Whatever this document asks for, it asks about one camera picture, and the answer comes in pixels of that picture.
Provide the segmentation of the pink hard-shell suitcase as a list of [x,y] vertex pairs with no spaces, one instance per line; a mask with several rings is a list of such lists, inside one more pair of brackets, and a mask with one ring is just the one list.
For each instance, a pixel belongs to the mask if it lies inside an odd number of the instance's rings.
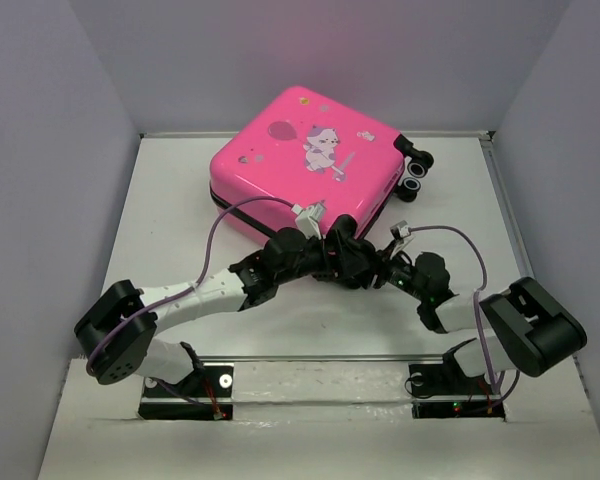
[[364,238],[391,196],[417,198],[433,156],[399,130],[302,86],[280,93],[210,162],[210,196],[228,223],[263,244],[318,204],[327,231],[341,214]]

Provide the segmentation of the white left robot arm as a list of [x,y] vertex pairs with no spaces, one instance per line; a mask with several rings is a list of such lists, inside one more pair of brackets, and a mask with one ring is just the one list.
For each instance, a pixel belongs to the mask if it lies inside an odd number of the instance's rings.
[[162,380],[181,395],[195,392],[201,370],[192,348],[164,343],[159,334],[202,317],[255,308],[273,299],[281,285],[306,276],[366,286],[376,251],[356,238],[354,227],[349,215],[339,216],[323,237],[284,227],[262,249],[204,280],[145,289],[129,280],[112,284],[74,327],[87,373],[101,385],[136,374]]

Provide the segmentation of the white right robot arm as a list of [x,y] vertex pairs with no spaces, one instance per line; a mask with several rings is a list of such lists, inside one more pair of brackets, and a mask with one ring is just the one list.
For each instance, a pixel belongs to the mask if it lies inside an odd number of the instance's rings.
[[542,284],[525,276],[487,296],[455,292],[442,256],[424,252],[412,260],[395,248],[374,258],[374,286],[389,284],[414,298],[424,327],[444,335],[473,330],[476,337],[444,354],[442,384],[462,392],[477,377],[516,370],[537,378],[582,350],[584,327]]

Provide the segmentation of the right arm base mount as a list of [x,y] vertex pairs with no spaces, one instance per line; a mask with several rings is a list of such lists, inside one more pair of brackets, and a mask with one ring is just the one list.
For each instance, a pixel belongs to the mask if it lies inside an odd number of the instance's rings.
[[414,419],[506,418],[500,397],[484,380],[449,380],[442,364],[410,364],[404,389]]

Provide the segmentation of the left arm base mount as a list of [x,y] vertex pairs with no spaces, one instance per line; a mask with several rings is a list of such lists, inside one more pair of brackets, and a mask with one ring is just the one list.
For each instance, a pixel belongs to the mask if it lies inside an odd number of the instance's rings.
[[233,387],[234,364],[226,362],[206,363],[190,383],[145,378],[137,413],[144,420],[230,421]]

